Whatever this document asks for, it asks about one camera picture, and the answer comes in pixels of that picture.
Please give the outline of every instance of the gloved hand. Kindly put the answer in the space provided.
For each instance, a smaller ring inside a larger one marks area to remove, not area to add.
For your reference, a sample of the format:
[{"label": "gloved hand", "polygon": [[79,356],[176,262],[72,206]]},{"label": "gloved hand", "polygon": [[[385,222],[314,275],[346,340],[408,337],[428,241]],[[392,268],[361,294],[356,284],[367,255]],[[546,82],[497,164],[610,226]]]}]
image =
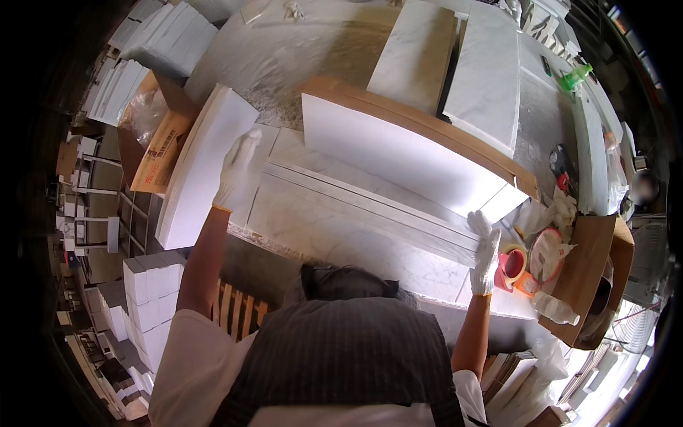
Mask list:
[{"label": "gloved hand", "polygon": [[498,268],[498,245],[501,242],[501,229],[491,230],[491,224],[478,210],[467,215],[467,224],[479,234],[479,250],[475,256],[475,268],[470,268],[470,282],[473,295],[488,295],[493,292],[493,277]]},{"label": "gloved hand", "polygon": [[244,185],[247,165],[254,155],[254,150],[261,142],[261,129],[252,129],[242,135],[227,152],[223,159],[221,183],[213,199],[215,208],[232,212],[240,201],[240,188]]}]

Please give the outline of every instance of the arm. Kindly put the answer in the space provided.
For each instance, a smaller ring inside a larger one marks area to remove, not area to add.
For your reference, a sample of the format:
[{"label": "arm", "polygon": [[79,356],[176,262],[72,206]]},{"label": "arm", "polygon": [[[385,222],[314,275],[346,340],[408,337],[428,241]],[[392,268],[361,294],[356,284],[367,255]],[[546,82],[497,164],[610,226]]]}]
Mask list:
[{"label": "arm", "polygon": [[211,207],[182,275],[176,311],[190,309],[211,319],[229,218],[229,211]]},{"label": "arm", "polygon": [[176,311],[190,309],[211,320],[223,266],[225,231],[232,213],[229,206],[240,200],[239,188],[260,141],[261,130],[250,130],[235,141],[223,159],[219,189],[182,275]]},{"label": "arm", "polygon": [[451,369],[453,372],[470,370],[481,381],[488,350],[488,319],[493,277],[498,268],[501,229],[491,230],[491,225],[480,210],[470,212],[467,223],[482,239],[477,250],[477,264],[470,270],[472,299],[458,341],[453,347]]},{"label": "arm", "polygon": [[491,294],[472,295],[458,341],[453,347],[451,369],[470,370],[482,380],[488,350],[488,318]]}]

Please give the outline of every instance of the plastic bottle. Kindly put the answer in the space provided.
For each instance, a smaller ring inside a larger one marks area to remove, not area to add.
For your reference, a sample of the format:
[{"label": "plastic bottle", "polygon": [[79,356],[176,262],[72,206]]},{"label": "plastic bottle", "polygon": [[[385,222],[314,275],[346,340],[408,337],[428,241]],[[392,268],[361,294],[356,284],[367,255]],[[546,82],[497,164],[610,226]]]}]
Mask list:
[{"label": "plastic bottle", "polygon": [[533,296],[531,308],[560,325],[569,323],[572,326],[576,326],[579,323],[579,315],[574,313],[569,304],[543,291],[538,291]]},{"label": "plastic bottle", "polygon": [[559,85],[568,92],[574,92],[581,82],[588,78],[588,73],[591,71],[593,71],[591,64],[577,66],[571,73],[559,80]]}]

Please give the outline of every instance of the white t-shirt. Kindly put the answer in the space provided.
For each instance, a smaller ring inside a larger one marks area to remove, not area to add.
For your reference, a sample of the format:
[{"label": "white t-shirt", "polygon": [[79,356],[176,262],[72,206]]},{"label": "white t-shirt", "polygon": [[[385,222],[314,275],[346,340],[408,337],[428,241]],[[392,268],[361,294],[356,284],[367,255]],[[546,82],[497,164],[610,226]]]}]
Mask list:
[{"label": "white t-shirt", "polygon": [[[239,343],[218,325],[192,310],[173,317],[154,392],[154,426],[208,426],[242,368],[257,333]],[[479,381],[472,371],[453,373],[462,413],[486,422]],[[474,426],[465,417],[465,426]],[[429,404],[264,407],[250,426],[433,426]]]}]

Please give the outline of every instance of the white plastic container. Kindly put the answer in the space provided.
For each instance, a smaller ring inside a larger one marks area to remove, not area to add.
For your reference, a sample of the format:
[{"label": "white plastic container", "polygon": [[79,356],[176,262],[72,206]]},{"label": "white plastic container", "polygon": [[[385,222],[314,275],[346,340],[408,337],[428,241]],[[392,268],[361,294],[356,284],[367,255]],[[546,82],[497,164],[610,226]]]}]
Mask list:
[{"label": "white plastic container", "polygon": [[560,325],[569,323],[576,326],[579,323],[579,315],[574,313],[569,304],[542,291],[533,296],[531,308]]}]

